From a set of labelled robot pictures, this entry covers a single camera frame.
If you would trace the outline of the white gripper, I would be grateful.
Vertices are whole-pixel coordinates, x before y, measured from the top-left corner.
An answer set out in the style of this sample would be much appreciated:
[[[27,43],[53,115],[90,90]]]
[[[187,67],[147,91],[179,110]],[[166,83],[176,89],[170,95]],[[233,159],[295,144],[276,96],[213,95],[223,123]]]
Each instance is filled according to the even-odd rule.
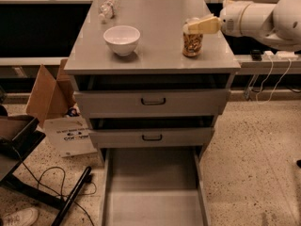
[[[243,29],[243,17],[246,9],[252,4],[251,1],[225,0],[220,10],[219,18],[212,13],[188,22],[190,34],[214,34],[220,30],[228,36],[247,36]]]

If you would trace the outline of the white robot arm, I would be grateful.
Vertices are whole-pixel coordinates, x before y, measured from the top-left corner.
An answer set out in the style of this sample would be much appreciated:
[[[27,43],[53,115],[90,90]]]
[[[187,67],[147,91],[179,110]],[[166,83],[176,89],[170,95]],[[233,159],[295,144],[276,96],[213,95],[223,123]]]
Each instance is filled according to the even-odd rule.
[[[214,34],[221,30],[233,37],[250,37],[277,50],[301,50],[301,0],[275,4],[226,0],[218,17],[213,14],[187,19],[187,35]]]

